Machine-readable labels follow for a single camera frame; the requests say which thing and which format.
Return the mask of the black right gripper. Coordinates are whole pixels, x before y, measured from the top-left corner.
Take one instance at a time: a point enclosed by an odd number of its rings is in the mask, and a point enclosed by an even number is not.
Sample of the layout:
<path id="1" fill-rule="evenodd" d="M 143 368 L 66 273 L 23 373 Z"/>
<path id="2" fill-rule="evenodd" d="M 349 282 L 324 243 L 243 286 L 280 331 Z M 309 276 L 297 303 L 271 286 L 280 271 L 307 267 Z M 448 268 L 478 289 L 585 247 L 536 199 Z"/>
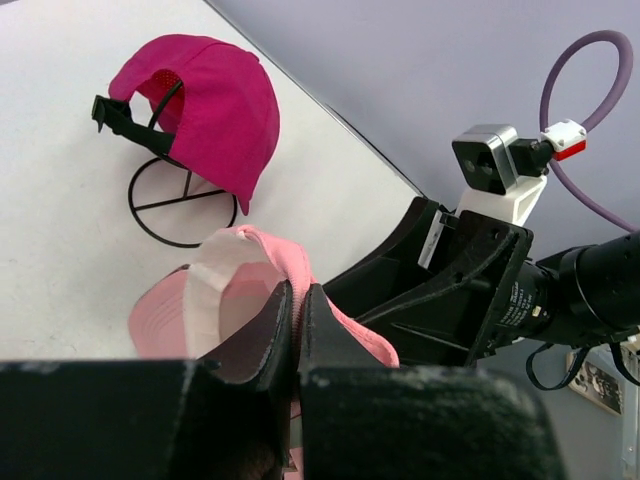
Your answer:
<path id="1" fill-rule="evenodd" d="M 414 198 L 386 239 L 323 285 L 347 316 L 386 338 L 404 366 L 469 366 L 505 310 L 533 232 Z"/>

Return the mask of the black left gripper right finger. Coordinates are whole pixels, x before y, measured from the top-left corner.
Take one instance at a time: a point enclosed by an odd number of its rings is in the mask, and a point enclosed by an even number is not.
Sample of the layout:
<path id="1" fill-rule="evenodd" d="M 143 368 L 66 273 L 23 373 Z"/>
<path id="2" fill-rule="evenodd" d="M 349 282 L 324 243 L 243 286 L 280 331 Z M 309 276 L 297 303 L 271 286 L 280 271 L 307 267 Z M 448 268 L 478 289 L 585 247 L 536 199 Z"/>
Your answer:
<path id="1" fill-rule="evenodd" d="M 388 368 L 306 294 L 299 363 L 307 479 L 563 479 L 546 410 L 505 375 Z"/>

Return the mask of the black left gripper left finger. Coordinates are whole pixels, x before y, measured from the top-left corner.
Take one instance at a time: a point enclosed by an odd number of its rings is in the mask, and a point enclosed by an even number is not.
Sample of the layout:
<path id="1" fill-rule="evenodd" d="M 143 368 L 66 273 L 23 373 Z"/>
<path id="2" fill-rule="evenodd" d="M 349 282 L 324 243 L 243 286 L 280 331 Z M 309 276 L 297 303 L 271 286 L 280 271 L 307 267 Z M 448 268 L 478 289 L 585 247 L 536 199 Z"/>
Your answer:
<path id="1" fill-rule="evenodd" d="M 7 361 L 5 479 L 279 479 L 293 292 L 197 360 Z"/>

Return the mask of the light pink baseball cap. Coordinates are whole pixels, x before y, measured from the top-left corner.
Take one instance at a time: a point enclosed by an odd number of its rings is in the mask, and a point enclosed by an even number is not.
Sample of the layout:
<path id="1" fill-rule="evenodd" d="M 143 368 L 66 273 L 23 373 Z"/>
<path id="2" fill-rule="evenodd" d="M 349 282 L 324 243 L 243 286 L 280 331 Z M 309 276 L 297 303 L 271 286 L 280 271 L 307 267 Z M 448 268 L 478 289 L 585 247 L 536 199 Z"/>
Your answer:
<path id="1" fill-rule="evenodd" d="M 302 246 L 243 225 L 215 232 L 137 301 L 138 354 L 189 366 L 171 478 L 306 477 L 289 424 L 301 413 L 295 372 L 315 284 Z"/>

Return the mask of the magenta baseball cap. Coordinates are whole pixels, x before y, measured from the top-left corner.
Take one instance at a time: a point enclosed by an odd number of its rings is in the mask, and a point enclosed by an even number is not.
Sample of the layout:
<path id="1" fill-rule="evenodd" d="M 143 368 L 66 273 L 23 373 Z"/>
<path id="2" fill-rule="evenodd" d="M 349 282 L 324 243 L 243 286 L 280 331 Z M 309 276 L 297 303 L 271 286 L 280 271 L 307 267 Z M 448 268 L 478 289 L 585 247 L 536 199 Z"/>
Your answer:
<path id="1" fill-rule="evenodd" d="M 94 100 L 92 117 L 250 208 L 280 133 L 274 89 L 257 56 L 206 36 L 143 45 Z"/>

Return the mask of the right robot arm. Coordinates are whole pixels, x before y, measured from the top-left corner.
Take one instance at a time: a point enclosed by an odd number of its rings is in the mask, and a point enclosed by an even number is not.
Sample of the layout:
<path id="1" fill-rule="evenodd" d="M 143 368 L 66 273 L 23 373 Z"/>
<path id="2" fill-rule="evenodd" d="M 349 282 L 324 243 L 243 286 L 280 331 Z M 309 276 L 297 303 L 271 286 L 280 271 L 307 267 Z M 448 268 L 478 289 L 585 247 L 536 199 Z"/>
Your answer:
<path id="1" fill-rule="evenodd" d="M 532 262 L 530 230 L 413 199 L 391 234 L 328 281 L 328 298 L 386 338 L 400 362 L 468 367 L 519 339 L 574 355 L 608 346 L 626 372 L 623 343 L 639 331 L 639 236 L 629 233 Z"/>

